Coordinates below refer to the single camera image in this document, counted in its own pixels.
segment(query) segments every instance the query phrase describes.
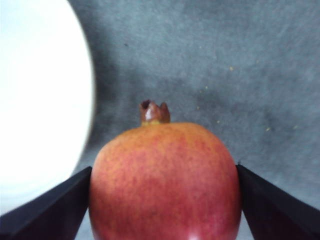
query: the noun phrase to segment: gray carpet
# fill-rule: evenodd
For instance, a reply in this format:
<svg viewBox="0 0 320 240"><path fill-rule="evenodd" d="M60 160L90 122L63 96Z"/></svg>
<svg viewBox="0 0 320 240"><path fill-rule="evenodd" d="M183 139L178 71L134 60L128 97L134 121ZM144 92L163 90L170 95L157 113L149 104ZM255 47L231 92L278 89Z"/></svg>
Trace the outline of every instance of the gray carpet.
<svg viewBox="0 0 320 240"><path fill-rule="evenodd" d="M96 78L94 126L76 172L139 126L138 104L150 98L320 209L319 1L69 1ZM93 239L88 215L76 239ZM253 239L244 217L237 239Z"/></svg>

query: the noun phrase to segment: pomegranate calyx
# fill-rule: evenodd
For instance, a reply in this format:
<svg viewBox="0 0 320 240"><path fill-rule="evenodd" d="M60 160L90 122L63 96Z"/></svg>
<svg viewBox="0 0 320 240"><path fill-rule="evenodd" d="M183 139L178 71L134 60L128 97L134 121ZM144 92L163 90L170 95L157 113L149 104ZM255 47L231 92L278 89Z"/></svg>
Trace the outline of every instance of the pomegranate calyx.
<svg viewBox="0 0 320 240"><path fill-rule="evenodd" d="M170 123L170 113L165 102L158 106L148 99L139 104L139 109L141 126Z"/></svg>

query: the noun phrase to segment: white object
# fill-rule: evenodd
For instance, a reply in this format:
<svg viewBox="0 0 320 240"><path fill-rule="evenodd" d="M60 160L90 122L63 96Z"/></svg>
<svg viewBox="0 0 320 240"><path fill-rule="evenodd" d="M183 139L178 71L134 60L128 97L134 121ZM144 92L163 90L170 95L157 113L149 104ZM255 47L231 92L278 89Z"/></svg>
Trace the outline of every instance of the white object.
<svg viewBox="0 0 320 240"><path fill-rule="evenodd" d="M2 0L0 213L69 178L89 135L93 70L67 0Z"/></svg>

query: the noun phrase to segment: red pomegranate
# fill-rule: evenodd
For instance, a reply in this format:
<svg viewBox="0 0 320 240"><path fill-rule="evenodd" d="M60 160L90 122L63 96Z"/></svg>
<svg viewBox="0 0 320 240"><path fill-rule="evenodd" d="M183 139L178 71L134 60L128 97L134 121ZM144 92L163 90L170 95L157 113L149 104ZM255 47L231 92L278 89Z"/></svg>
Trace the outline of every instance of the red pomegranate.
<svg viewBox="0 0 320 240"><path fill-rule="evenodd" d="M235 163L204 127L170 123L165 103L140 104L141 127L108 142L91 174L96 240L234 240L241 216Z"/></svg>

